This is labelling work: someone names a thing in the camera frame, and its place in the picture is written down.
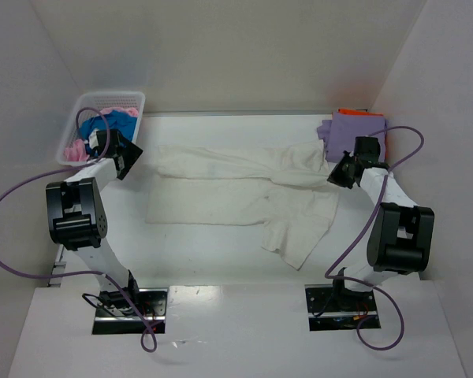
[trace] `wire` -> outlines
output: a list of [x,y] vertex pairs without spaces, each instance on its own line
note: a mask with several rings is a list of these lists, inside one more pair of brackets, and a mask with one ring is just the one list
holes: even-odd
[[[410,126],[393,126],[391,128],[385,128],[385,129],[379,130],[377,132],[373,132],[373,133],[369,134],[369,136],[373,136],[373,135],[381,134],[383,132],[387,132],[389,130],[397,130],[397,129],[405,129],[405,130],[410,130],[410,131],[414,132],[415,134],[417,134],[419,136],[420,144],[410,154],[408,154],[407,156],[405,156],[402,159],[398,160],[396,163],[392,164],[389,167],[388,172],[392,172],[398,165],[404,163],[409,158],[411,158],[412,156],[417,154],[424,146],[424,135],[419,130],[417,130],[416,128],[411,128]],[[384,176],[384,180],[382,182],[382,189],[380,190],[380,194],[378,196],[377,203],[375,204],[375,208],[373,209],[373,212],[371,213],[370,218],[368,219],[368,221],[364,225],[363,229],[357,235],[357,237],[354,239],[352,244],[350,246],[348,246],[348,248],[344,251],[344,253],[340,255],[340,257],[328,268],[328,270],[326,270],[326,273],[324,274],[324,277],[329,279],[329,280],[347,280],[347,281],[357,282],[358,284],[366,285],[368,287],[372,287],[373,290],[378,291],[381,294],[384,294],[384,296],[386,296],[387,299],[390,300],[391,303],[393,304],[394,308],[397,311],[397,315],[400,318],[400,334],[397,336],[397,339],[394,342],[392,342],[391,344],[389,344],[388,346],[374,346],[374,345],[371,345],[361,336],[361,326],[363,325],[363,323],[365,321],[368,321],[369,319],[374,318],[375,315],[364,317],[357,324],[356,331],[357,331],[357,336],[359,337],[359,340],[361,340],[361,343],[363,343],[366,347],[368,347],[370,349],[373,349],[373,350],[390,350],[390,349],[393,349],[403,339],[404,319],[403,319],[403,314],[401,313],[400,307],[397,305],[397,303],[393,299],[393,297],[391,297],[386,291],[382,290],[380,287],[376,287],[373,284],[365,282],[363,280],[358,280],[357,278],[347,277],[347,276],[331,275],[331,273],[348,256],[348,254],[350,254],[352,252],[354,247],[361,241],[364,234],[367,233],[368,229],[370,228],[371,224],[373,223],[373,220],[377,216],[378,209],[380,208],[380,204],[382,203],[382,199],[384,198],[385,187],[387,185],[388,177],[389,177],[389,175]]]
[[156,317],[156,312],[154,306],[150,302],[145,302],[146,305],[149,305],[151,307],[151,315],[152,315],[152,320],[155,319]]
[[324,311],[326,311],[327,306],[330,304],[330,302],[333,300],[333,298],[334,298],[334,293],[332,293],[330,295],[330,297],[327,299],[326,303],[324,303],[324,306],[321,308],[321,310],[318,312],[318,314],[316,315],[316,314],[312,313],[312,315],[314,315],[314,317],[320,317],[321,315],[323,315]]
[[[105,146],[103,147],[102,154],[100,156],[98,156],[97,159],[95,159],[94,161],[91,161],[88,164],[80,165],[80,166],[77,166],[77,167],[56,169],[54,171],[41,173],[39,175],[30,177],[29,179],[21,181],[21,182],[17,183],[16,185],[12,186],[7,191],[5,191],[3,194],[1,194],[0,195],[0,202],[3,201],[3,199],[5,197],[7,197],[8,195],[10,195],[13,191],[15,191],[16,189],[19,189],[20,187],[23,187],[27,183],[31,183],[32,181],[42,179],[43,177],[57,175],[57,174],[63,173],[63,172],[72,172],[72,171],[76,171],[76,170],[80,170],[80,169],[84,169],[84,168],[93,166],[94,164],[96,164],[98,161],[100,161],[105,156],[107,150],[109,149],[109,145],[110,145],[110,127],[109,127],[109,123],[107,122],[107,119],[105,118],[105,116],[99,110],[97,110],[95,108],[91,108],[91,107],[84,107],[81,110],[79,110],[77,112],[77,115],[76,115],[77,130],[79,129],[79,116],[85,110],[90,110],[90,111],[93,111],[93,112],[97,113],[103,119],[103,122],[105,123],[105,128],[106,128],[106,131],[107,131],[107,138],[106,138]],[[7,264],[5,264],[2,260],[0,260],[0,268],[6,270],[9,273],[12,273],[15,276],[19,276],[19,277],[23,277],[23,278],[29,278],[29,279],[32,279],[32,280],[50,280],[50,279],[53,279],[53,278],[62,278],[62,277],[70,277],[70,276],[82,276],[82,275],[86,275],[86,274],[92,274],[92,275],[95,275],[95,276],[105,277],[109,282],[111,282],[117,288],[117,290],[123,296],[125,301],[130,305],[130,307],[133,309],[133,311],[137,314],[137,316],[140,318],[140,320],[145,325],[145,330],[143,331],[142,336],[140,337],[140,345],[142,346],[142,349],[144,349],[146,352],[149,352],[149,353],[152,353],[152,352],[156,351],[156,349],[158,347],[158,343],[156,341],[156,336],[155,336],[155,333],[153,331],[153,327],[156,324],[161,323],[162,321],[156,321],[156,322],[149,323],[145,319],[145,317],[143,317],[143,315],[140,313],[140,311],[136,308],[135,304],[130,299],[130,297],[126,294],[126,292],[122,289],[122,287],[119,286],[119,284],[116,282],[116,280],[114,280],[112,277],[106,275],[104,272],[100,272],[98,270],[81,270],[79,272],[68,272],[68,273],[60,273],[60,274],[47,274],[47,275],[31,274],[31,273],[20,272],[19,270],[11,268]],[[145,338],[145,335],[147,335],[147,334],[151,335],[151,338],[152,338],[152,341],[153,341],[153,344],[154,344],[154,346],[152,348],[148,348],[147,346],[145,346],[144,338]]]
[[[101,304],[101,305],[96,305],[96,304],[93,303],[92,300],[90,300],[90,298],[95,298],[97,301],[100,301],[102,304]],[[101,310],[105,311],[105,312],[107,313],[107,315],[110,315],[110,316],[112,316],[112,317],[115,317],[115,315],[114,315],[113,313],[111,313],[111,312],[105,307],[105,305],[103,304],[104,301],[103,301],[102,297],[99,297],[99,296],[93,295],[93,294],[84,293],[84,294],[82,294],[82,299],[83,299],[84,301],[86,301],[86,302],[89,304],[89,306],[91,306],[91,307],[93,307],[93,308],[95,308],[95,309],[101,309]]]
[[[363,315],[361,315],[361,309],[360,309],[359,305],[364,306],[364,308],[365,308],[365,311],[363,312]],[[353,317],[353,319],[355,321],[363,319],[364,317],[367,317],[368,313],[370,312],[370,310],[368,309],[367,304],[364,303],[364,302],[357,302],[356,303],[356,308],[357,308],[357,316]]]

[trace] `plastic basket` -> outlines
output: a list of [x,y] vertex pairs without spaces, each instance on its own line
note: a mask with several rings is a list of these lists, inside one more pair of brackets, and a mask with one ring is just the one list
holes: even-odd
[[[135,131],[133,132],[134,143],[139,133],[140,122],[142,120],[143,106],[145,104],[145,95],[142,92],[131,92],[131,91],[100,91],[90,92],[83,94],[79,97],[76,105],[73,107],[72,113],[67,120],[65,131],[61,138],[61,142],[56,153],[56,161],[61,165],[82,165],[86,164],[85,161],[67,161],[65,159],[65,148],[72,146],[72,143],[79,138],[76,132],[76,114],[80,108],[90,106],[101,110],[103,108],[110,108],[112,106],[120,106],[123,108],[135,108],[139,111],[139,116],[136,119]],[[91,117],[95,117],[97,114],[90,112],[82,112],[79,118],[80,124],[85,122]]]

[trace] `purple cloth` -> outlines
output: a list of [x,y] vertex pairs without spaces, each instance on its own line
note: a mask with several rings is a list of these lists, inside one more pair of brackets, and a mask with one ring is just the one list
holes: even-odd
[[[317,128],[319,139],[324,140],[326,160],[338,163],[344,151],[353,151],[356,136],[365,136],[386,128],[381,116],[353,116],[334,113],[333,120],[324,120]],[[375,136],[380,143],[380,161],[385,158],[385,133]]]

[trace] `pink cloth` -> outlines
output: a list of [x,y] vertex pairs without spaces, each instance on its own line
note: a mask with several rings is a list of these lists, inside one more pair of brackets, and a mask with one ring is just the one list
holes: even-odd
[[82,139],[76,140],[71,147],[65,148],[65,159],[67,161],[86,161],[88,158],[86,145]]
[[135,108],[121,108],[119,106],[113,106],[111,108],[103,108],[100,112],[105,116],[106,114],[111,114],[113,110],[118,111],[119,113],[126,113],[130,117],[137,118],[139,116],[139,111]]

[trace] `white wall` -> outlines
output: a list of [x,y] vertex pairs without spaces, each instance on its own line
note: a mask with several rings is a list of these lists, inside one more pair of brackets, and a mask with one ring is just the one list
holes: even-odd
[[146,111],[371,106],[423,0],[32,0],[85,91]]
[[[436,213],[430,267],[467,375],[473,378],[473,0],[429,0],[373,107],[426,138],[400,171]],[[391,135],[397,158],[417,138]]]
[[[53,168],[78,89],[29,2],[0,0],[0,194]],[[49,272],[56,246],[47,232],[46,181],[0,206],[0,257],[27,272]],[[0,377],[7,376],[39,283],[0,269]]]

